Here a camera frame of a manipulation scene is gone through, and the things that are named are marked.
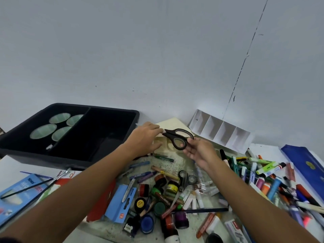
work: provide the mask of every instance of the small scissors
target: small scissors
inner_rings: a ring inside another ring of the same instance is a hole
[[[180,179],[179,189],[178,189],[178,192],[176,194],[176,197],[172,201],[171,207],[173,207],[173,205],[176,203],[177,199],[179,198],[180,194],[184,191],[184,189],[188,185],[188,173],[185,170],[179,171],[178,177]]]
[[[189,135],[189,137],[193,139],[193,135],[189,131],[184,129],[164,130],[162,135],[169,138],[176,149],[184,150],[188,142],[187,137],[184,137],[183,135],[181,135],[181,133]]]

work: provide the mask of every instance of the left hand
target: left hand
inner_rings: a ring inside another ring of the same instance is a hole
[[[162,146],[162,143],[153,144],[154,137],[162,132],[163,129],[159,125],[145,122],[142,126],[138,126],[132,131],[123,145],[127,148],[128,152],[133,153],[134,158],[144,156]]]

